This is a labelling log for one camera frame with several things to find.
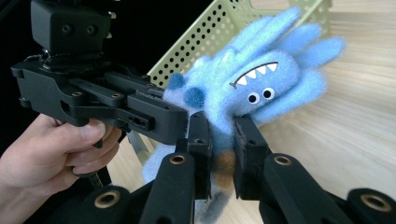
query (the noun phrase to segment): googly eye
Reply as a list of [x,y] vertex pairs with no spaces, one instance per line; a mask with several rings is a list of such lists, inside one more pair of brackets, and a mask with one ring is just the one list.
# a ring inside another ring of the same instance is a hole
[[256,92],[252,92],[249,96],[248,96],[248,101],[255,105],[260,101],[260,95]]
[[275,96],[275,91],[272,88],[265,88],[262,92],[262,96],[267,100],[272,100]]

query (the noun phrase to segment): perforated basket side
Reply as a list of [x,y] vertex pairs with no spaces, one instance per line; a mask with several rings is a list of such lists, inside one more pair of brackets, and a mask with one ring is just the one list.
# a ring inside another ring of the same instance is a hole
[[[330,35],[331,5],[331,0],[290,0],[290,6],[298,6],[303,15],[296,26],[318,22],[323,36]],[[197,58],[214,55],[252,21],[279,11],[255,9],[250,0],[215,0],[148,72],[151,82],[165,88],[173,73],[184,74]]]

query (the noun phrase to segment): white tooth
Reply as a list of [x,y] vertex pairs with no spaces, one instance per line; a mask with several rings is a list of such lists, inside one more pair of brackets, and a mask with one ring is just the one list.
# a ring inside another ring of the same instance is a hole
[[241,77],[241,79],[239,79],[237,83],[244,86],[248,84],[247,79],[245,77]]
[[271,71],[274,72],[274,71],[276,70],[277,63],[270,63],[270,64],[267,65],[267,67],[268,67],[269,69],[271,69]]
[[247,76],[251,78],[256,78],[256,71],[251,70],[250,72],[247,73]]
[[265,75],[265,66],[258,67],[256,70],[259,71],[261,74]]

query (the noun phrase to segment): wood grain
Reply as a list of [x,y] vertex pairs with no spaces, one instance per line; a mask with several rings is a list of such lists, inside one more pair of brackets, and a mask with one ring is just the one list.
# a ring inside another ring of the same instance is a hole
[[[332,2],[332,35],[346,40],[346,51],[322,69],[327,92],[261,131],[273,151],[298,159],[327,191],[345,198],[365,187],[396,199],[396,4]],[[278,9],[287,2],[252,5]],[[108,168],[115,185],[132,191],[143,184],[126,139]],[[232,198],[218,223],[262,223],[258,202]]]

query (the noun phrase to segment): stuffed animal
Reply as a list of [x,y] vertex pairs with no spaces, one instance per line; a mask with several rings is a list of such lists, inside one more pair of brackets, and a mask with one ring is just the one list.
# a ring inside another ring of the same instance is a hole
[[[260,18],[213,57],[202,56],[186,74],[171,76],[163,99],[190,115],[205,111],[212,132],[212,197],[196,201],[196,223],[215,222],[233,193],[233,118],[249,115],[259,127],[325,92],[318,69],[342,53],[344,40],[320,40],[315,23],[292,29],[299,18],[297,7]],[[147,182],[174,151],[157,146],[143,168]]]

